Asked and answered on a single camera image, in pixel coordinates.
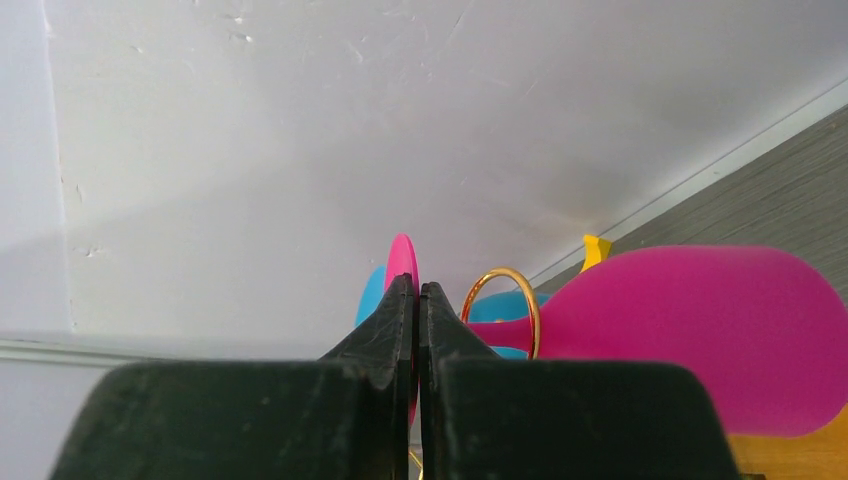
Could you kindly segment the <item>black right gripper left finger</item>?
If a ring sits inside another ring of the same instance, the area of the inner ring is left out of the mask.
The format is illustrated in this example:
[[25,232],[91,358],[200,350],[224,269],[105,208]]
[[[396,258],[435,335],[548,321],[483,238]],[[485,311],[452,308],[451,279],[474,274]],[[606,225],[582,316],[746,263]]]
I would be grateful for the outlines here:
[[88,396],[55,479],[404,479],[416,289],[316,360],[148,361]]

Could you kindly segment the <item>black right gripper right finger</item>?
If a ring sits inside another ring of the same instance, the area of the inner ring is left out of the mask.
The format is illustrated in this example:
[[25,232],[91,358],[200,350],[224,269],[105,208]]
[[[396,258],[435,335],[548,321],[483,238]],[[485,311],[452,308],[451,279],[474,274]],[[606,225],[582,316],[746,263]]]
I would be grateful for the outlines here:
[[507,360],[421,288],[427,479],[736,479],[702,385],[658,363]]

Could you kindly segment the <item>pink wine glass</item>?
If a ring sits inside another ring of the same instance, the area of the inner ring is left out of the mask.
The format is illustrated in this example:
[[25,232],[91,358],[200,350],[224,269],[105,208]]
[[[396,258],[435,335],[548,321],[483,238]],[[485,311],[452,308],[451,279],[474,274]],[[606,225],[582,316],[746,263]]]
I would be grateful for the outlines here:
[[471,323],[487,345],[531,359],[662,362],[692,372],[733,434],[802,436],[847,402],[847,310],[814,267],[763,246],[671,245],[610,254],[557,292],[512,279],[528,315]]

